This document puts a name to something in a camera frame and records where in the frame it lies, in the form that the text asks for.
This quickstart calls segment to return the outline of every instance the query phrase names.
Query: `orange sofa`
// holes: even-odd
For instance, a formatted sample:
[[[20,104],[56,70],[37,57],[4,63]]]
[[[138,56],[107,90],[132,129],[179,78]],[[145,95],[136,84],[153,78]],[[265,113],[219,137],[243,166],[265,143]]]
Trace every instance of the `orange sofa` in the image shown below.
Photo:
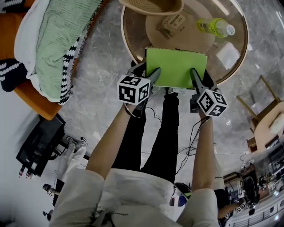
[[[34,0],[26,0],[25,7],[30,8]],[[102,7],[93,18],[89,32],[95,25],[99,15],[108,4],[109,0],[104,0]],[[6,13],[0,14],[0,31],[5,31],[4,35],[0,36],[0,60],[15,58],[14,57],[14,42],[15,37],[20,26],[20,23],[25,13]],[[76,70],[78,59],[75,61],[73,71]],[[61,109],[61,105],[48,101],[47,98],[40,95],[38,91],[33,87],[30,80],[25,81],[20,86],[14,89],[16,94],[26,102],[35,112],[41,115],[47,120],[52,120],[54,116]]]

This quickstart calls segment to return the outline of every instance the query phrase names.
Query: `round table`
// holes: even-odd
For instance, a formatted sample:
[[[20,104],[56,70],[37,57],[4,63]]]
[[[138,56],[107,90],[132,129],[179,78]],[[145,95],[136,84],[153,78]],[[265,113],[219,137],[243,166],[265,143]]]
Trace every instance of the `round table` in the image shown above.
[[[235,0],[184,0],[184,3],[190,14],[187,22],[190,30],[182,30],[179,34],[182,41],[176,41],[174,45],[173,40],[166,40],[156,30],[156,23],[164,16],[145,16],[124,7],[121,15],[124,44],[136,63],[143,61],[145,48],[151,46],[203,53],[208,57],[208,73],[221,84],[237,72],[247,53],[249,33],[244,13]],[[197,28],[200,18],[223,18],[235,27],[236,32],[226,38],[203,33]]]

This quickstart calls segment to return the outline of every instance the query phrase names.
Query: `white pants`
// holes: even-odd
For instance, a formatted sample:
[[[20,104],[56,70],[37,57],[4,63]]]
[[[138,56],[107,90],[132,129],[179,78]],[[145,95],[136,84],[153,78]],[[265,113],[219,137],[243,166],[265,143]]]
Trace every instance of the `white pants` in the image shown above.
[[[57,179],[63,182],[66,182],[70,170],[77,168],[80,165],[87,150],[87,147],[82,145],[79,150],[74,153],[75,147],[75,144],[70,143],[68,145],[68,150],[60,158],[57,169]]]
[[[223,176],[223,171],[221,169],[221,166],[219,165],[219,162],[215,156],[215,177],[224,177]],[[213,185],[213,190],[218,190],[218,189],[225,189],[225,184],[224,184],[224,179],[223,178],[215,178],[214,180],[214,185]]]

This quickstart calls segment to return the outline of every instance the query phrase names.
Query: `shirt sleeve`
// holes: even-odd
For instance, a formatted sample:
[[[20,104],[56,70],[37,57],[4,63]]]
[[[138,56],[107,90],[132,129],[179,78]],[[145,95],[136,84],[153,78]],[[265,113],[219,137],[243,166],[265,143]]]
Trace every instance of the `shirt sleeve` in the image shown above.
[[[85,169],[70,171],[57,199],[50,227],[91,225],[102,196],[103,187],[103,177],[95,172]]]
[[[185,209],[177,219],[183,227],[218,227],[217,199],[212,189],[192,193]]]

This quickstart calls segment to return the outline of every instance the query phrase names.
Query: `railing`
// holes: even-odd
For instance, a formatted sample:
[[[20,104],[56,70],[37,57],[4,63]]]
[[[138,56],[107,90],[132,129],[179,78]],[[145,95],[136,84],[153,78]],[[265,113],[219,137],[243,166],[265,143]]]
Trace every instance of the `railing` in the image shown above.
[[[283,209],[284,209],[284,206],[279,207],[279,205],[277,204],[277,212],[273,213],[273,215],[277,214],[279,211],[281,211]],[[261,213],[259,215],[256,215],[256,216],[253,215],[251,218],[249,218],[247,220],[243,220],[243,221],[234,223],[233,227],[249,227],[249,226],[255,225],[255,224],[262,222],[262,221],[266,220],[267,218],[269,218],[270,214],[271,214],[270,209],[268,209],[267,211],[264,211],[263,213]]]

